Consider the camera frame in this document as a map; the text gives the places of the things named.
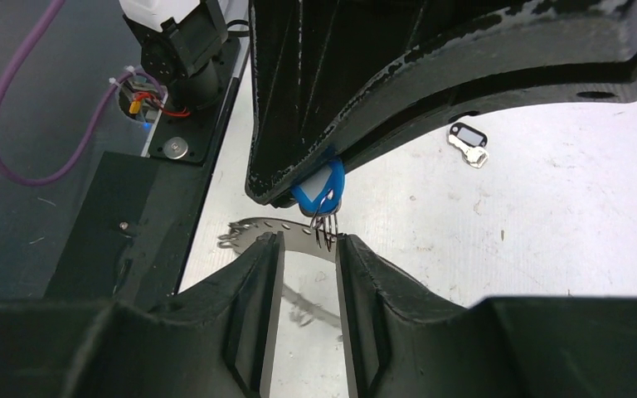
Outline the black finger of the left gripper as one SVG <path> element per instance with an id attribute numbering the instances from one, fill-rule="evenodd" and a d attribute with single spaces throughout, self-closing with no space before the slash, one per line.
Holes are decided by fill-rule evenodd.
<path id="1" fill-rule="evenodd" d="M 253 1 L 249 23 L 261 205 L 464 116 L 637 100 L 637 1 Z"/>

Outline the blue tagged key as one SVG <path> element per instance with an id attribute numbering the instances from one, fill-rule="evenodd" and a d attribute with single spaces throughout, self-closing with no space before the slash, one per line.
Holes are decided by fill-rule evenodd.
<path id="1" fill-rule="evenodd" d="M 330 251 L 338 234 L 338 211 L 342 204 L 346 172 L 343 162 L 335 158 L 315 174 L 290 188 L 304 216 L 310 218 L 319 247 Z"/>

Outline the large silver metal keyring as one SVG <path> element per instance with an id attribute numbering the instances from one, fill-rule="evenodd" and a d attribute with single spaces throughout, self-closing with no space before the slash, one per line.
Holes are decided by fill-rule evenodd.
<path id="1" fill-rule="evenodd" d="M 221 249 L 233 250 L 240 255 L 255 241 L 265 234 L 281 234 L 284 236 L 284 247 L 293 251 L 310 255 L 322 260 L 335 262 L 337 237 L 318 233 L 310 226 L 279 218 L 250 217 L 228 224 L 228 232 L 217 237 L 217 246 Z"/>

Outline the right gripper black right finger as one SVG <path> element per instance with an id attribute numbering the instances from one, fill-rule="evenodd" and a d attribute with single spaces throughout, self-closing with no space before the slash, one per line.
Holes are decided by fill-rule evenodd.
<path id="1" fill-rule="evenodd" d="M 637 397 L 637 298 L 466 308 L 355 235 L 335 250 L 351 397 Z"/>

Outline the black tagged silver key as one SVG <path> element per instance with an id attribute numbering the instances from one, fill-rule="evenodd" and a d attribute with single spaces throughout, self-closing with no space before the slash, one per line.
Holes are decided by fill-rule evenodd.
<path id="1" fill-rule="evenodd" d="M 450 126 L 447 141 L 458 149 L 464 161 L 473 168 L 480 169 L 489 159 L 486 146 L 487 135 L 467 124 L 455 123 Z"/>

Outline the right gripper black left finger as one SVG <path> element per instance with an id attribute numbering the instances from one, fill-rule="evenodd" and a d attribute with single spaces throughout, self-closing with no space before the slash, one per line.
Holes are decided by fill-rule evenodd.
<path id="1" fill-rule="evenodd" d="M 266 233 L 142 310 L 113 299 L 0 301 L 0 397 L 266 397 L 284 272 Z"/>

